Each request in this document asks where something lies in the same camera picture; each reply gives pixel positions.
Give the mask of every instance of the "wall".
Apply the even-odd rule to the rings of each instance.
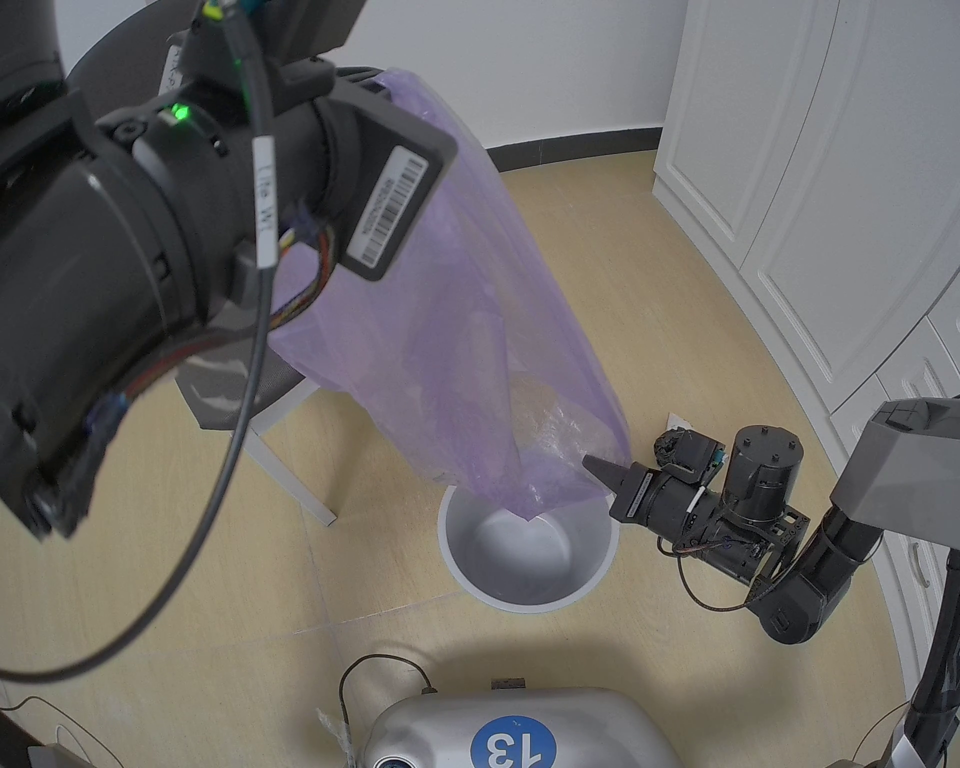
[[[67,69],[142,2],[57,0]],[[330,57],[418,72],[487,147],[659,126],[685,11],[686,0],[368,0]]]

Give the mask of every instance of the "white chair leg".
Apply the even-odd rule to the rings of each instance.
[[[303,509],[324,525],[329,525],[337,516],[330,512],[310,490],[302,484],[290,469],[279,460],[276,454],[263,442],[263,439],[252,429],[247,430],[247,439],[243,443],[244,449],[251,458],[267,470],[280,487],[303,505]]]

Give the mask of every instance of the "purple plastic bag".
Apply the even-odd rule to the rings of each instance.
[[[321,387],[353,395],[431,480],[528,519],[603,495],[581,460],[628,463],[626,420],[533,236],[440,97],[408,72],[378,80],[454,136],[457,159],[384,278],[335,270],[271,346]],[[308,247],[291,250],[275,307],[316,265]]]

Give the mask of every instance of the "tile floor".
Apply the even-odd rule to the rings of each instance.
[[[806,448],[794,503],[819,518],[835,479],[827,457],[762,343],[653,199],[652,164],[652,153],[610,156],[504,181],[619,393],[638,460],[652,461],[668,411],[727,442],[741,425],[781,424]],[[458,589],[436,543],[443,489],[414,475],[347,396],[317,393],[268,443],[339,520],[323,528],[245,458],[200,561],[156,625],[101,670],[38,691],[128,768],[339,766],[314,710],[336,710],[341,671],[371,651],[422,661],[444,691],[510,676],[621,690],[688,768],[820,768],[850,756],[901,697],[870,568],[823,631],[794,648],[770,641],[748,613],[697,609],[641,530],[623,532],[610,574],[581,603],[509,615]],[[4,665],[72,659],[125,625],[180,554],[225,445],[163,385],[124,424],[90,519],[69,544],[37,545],[0,515]],[[706,599],[742,597],[697,565],[691,581]],[[348,693],[357,730],[419,687],[388,662],[358,669]],[[0,699],[29,692],[9,685]],[[16,718],[53,740],[57,718],[41,705]],[[868,742],[868,756],[883,739]]]

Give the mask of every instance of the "cabinet handle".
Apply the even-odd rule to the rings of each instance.
[[[920,543],[918,541],[910,544],[910,568],[913,570],[913,577],[920,582],[921,587],[930,589],[930,582],[924,576],[924,570],[920,567]]]

